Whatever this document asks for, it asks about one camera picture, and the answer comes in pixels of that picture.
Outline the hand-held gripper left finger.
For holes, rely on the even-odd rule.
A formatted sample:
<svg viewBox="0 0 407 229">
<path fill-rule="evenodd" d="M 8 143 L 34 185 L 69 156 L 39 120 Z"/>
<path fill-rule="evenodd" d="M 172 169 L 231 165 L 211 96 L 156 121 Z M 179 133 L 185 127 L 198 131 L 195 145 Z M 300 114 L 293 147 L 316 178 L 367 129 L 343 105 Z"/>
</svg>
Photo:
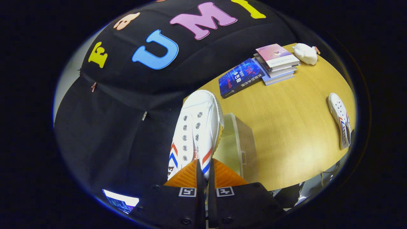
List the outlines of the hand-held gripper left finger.
<svg viewBox="0 0 407 229">
<path fill-rule="evenodd" d="M 197 187 L 155 185 L 142 196 L 129 217 L 147 229 L 206 229 L 205 180 L 194 160 Z"/>
</svg>

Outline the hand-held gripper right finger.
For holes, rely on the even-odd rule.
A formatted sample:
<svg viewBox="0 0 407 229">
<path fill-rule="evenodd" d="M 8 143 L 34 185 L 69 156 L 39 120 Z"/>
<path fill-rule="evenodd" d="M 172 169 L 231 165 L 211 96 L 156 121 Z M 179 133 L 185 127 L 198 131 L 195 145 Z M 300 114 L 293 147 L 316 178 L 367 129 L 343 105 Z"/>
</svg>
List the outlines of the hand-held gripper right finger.
<svg viewBox="0 0 407 229">
<path fill-rule="evenodd" d="M 285 216 L 280 203 L 259 183 L 216 187 L 218 161 L 212 159 L 207 187 L 208 229 L 269 229 Z"/>
</svg>

